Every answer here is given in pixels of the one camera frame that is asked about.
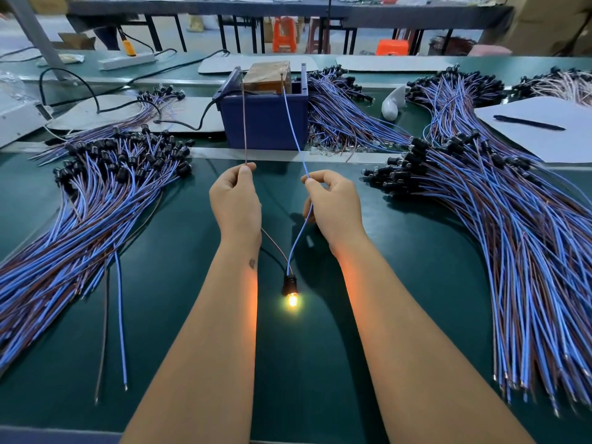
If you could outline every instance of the black pen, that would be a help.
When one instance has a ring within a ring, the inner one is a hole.
[[[562,128],[561,126],[555,126],[547,123],[539,123],[538,121],[525,120],[522,118],[507,117],[505,115],[494,115],[493,118],[495,118],[498,121],[503,121],[505,123],[525,124],[527,126],[549,129],[551,131],[565,131],[565,128]]]

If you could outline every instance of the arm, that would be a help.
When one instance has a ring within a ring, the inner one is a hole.
[[[341,266],[390,442],[533,442],[370,242],[354,184],[333,171],[310,177],[303,181]]]
[[[226,171],[210,201],[221,231],[218,252],[123,444],[249,442],[261,244],[261,204],[251,170]]]

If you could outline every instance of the person's left hand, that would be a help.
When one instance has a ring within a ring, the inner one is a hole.
[[[212,211],[224,243],[256,249],[261,245],[261,203],[252,172],[256,167],[249,162],[229,168],[210,189]]]

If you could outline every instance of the glowing bulb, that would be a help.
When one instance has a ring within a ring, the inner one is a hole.
[[[292,308],[298,305],[298,294],[290,293],[288,294],[288,305]]]

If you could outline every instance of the blue plastic bin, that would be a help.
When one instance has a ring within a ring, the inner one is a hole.
[[[243,96],[224,94],[241,89],[241,68],[236,67],[228,80],[212,96],[222,115],[226,138],[231,148],[244,149]],[[306,65],[302,64],[302,76],[292,82],[292,93],[286,95],[288,109],[298,145],[302,149],[308,137],[308,85]],[[283,95],[245,95],[245,119],[247,148],[256,150],[294,150],[296,144],[290,130],[288,113]]]

